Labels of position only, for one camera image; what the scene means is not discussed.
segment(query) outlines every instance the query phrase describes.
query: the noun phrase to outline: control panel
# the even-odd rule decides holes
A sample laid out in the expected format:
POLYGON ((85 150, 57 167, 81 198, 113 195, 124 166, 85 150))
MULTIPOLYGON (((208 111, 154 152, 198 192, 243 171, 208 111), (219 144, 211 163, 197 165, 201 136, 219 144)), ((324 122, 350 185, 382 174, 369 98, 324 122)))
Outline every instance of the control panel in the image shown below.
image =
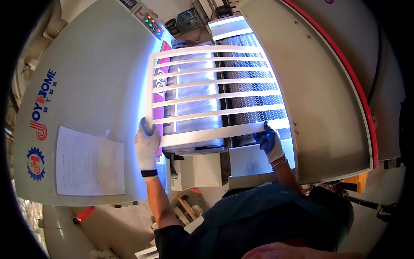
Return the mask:
POLYGON ((137 5, 137 1, 135 0, 120 0, 121 3, 124 4, 128 8, 128 10, 131 10, 134 6, 137 5))
POLYGON ((155 17, 147 11, 144 7, 140 6, 138 9, 134 12, 134 15, 142 21, 145 27, 149 29, 149 31, 154 34, 154 36, 161 40, 162 34, 164 30, 160 26, 160 24, 155 20, 155 17))

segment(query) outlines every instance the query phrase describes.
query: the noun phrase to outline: black bucket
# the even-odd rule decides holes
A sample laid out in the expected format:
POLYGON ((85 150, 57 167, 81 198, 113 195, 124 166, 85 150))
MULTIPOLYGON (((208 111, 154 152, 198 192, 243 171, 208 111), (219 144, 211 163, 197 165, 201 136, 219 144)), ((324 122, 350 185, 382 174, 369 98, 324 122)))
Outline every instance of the black bucket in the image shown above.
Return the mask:
POLYGON ((171 19, 166 22, 165 27, 170 31, 172 35, 180 33, 180 30, 176 27, 176 19, 171 19))
POLYGON ((230 6, 219 6, 216 8, 217 16, 220 18, 228 17, 233 15, 233 11, 231 10, 230 6))

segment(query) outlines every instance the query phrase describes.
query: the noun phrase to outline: paper sheet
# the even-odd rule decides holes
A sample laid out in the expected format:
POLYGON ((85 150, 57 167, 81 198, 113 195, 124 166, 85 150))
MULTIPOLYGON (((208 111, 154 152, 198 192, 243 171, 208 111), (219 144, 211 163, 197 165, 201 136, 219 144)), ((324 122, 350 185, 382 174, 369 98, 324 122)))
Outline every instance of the paper sheet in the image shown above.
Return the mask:
POLYGON ((56 147, 58 194, 125 194, 124 144, 59 127, 56 147))

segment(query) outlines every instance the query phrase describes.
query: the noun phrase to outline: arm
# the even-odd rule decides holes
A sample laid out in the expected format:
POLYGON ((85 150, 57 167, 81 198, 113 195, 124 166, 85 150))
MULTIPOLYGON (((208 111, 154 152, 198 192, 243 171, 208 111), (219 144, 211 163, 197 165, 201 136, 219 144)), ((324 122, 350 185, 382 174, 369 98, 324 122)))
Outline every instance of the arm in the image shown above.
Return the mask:
MULTIPOLYGON (((285 159, 285 153, 282 149, 279 133, 274 131, 267 124, 267 121, 264 123, 264 128, 265 131, 253 134, 253 138, 260 144, 260 149, 266 153, 269 164, 274 167, 285 159)), ((296 188, 299 193, 305 194, 302 186, 296 184, 295 174, 287 162, 274 169, 274 172, 280 185, 286 188, 296 188)))
POLYGON ((160 137, 158 128, 153 125, 151 132, 147 130, 145 118, 141 119, 140 128, 135 136, 135 151, 137 153, 138 167, 142 177, 147 183, 149 207, 159 228, 179 225, 171 208, 168 196, 159 181, 156 171, 156 153, 160 137))
POLYGON ((180 225, 170 206, 168 196, 161 185, 158 176, 149 179, 147 182, 147 192, 149 207, 152 215, 158 224, 158 228, 164 228, 171 225, 180 225))
MULTIPOLYGON (((271 166, 274 167, 277 165, 277 163, 281 162, 285 156, 273 161, 271 163, 271 166)), ((305 195, 305 191, 303 190, 303 187, 300 184, 296 184, 296 178, 295 174, 290 169, 290 166, 288 163, 282 164, 280 167, 276 168, 274 170, 274 173, 276 174, 277 180, 283 187, 286 188, 295 188, 300 194, 305 195)))

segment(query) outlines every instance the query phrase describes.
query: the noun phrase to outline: work glove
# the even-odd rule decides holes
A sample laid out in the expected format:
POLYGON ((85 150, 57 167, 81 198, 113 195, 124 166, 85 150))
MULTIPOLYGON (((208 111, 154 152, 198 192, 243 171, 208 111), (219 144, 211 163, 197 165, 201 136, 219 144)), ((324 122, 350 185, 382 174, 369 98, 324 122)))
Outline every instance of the work glove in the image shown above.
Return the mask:
POLYGON ((142 118, 140 128, 135 135, 135 151, 138 167, 144 179, 157 175, 155 162, 160 141, 158 128, 152 125, 151 131, 148 131, 145 118, 142 118))
POLYGON ((280 142, 279 132, 274 131, 267 121, 264 123, 265 131, 253 133, 252 136, 260 149, 266 153, 269 164, 273 161, 285 156, 280 142))

